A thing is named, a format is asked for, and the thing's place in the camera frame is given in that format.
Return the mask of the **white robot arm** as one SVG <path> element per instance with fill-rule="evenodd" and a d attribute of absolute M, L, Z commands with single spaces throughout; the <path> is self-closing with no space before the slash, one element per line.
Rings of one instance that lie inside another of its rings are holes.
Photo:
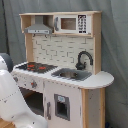
<path fill-rule="evenodd" d="M 47 121 L 35 114 L 26 104 L 16 81 L 11 75 L 13 62 L 6 53 L 0 53 L 0 117 L 16 128 L 48 128 Z"/>

